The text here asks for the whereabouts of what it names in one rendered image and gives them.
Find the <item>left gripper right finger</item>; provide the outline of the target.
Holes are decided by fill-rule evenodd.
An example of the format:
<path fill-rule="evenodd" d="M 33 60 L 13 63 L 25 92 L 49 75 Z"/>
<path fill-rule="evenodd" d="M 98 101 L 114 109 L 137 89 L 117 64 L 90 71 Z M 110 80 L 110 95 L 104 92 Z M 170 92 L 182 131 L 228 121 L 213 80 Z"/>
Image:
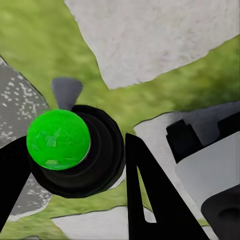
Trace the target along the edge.
<path fill-rule="evenodd" d="M 125 134 L 129 240 L 210 240 L 145 142 Z M 156 223 L 147 222 L 137 167 Z"/>

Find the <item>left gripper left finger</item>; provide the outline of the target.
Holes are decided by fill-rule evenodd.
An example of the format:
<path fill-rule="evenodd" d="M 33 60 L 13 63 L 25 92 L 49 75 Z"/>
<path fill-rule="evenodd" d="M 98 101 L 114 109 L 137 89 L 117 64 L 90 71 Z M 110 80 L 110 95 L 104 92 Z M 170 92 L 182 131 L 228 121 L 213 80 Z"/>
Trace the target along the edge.
<path fill-rule="evenodd" d="M 30 173 L 27 136 L 0 149 L 0 233 Z"/>

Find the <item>insectifuge atomizer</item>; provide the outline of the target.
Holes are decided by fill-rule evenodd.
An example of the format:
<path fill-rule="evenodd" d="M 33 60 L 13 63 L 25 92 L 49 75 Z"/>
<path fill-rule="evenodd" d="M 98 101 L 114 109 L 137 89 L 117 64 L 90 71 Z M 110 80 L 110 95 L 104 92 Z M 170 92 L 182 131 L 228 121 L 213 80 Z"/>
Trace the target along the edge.
<path fill-rule="evenodd" d="M 117 122 L 102 109 L 75 105 L 82 81 L 61 76 L 50 83 L 59 109 L 38 116 L 26 136 L 33 176 L 66 199 L 118 187 L 126 177 L 126 150 Z"/>

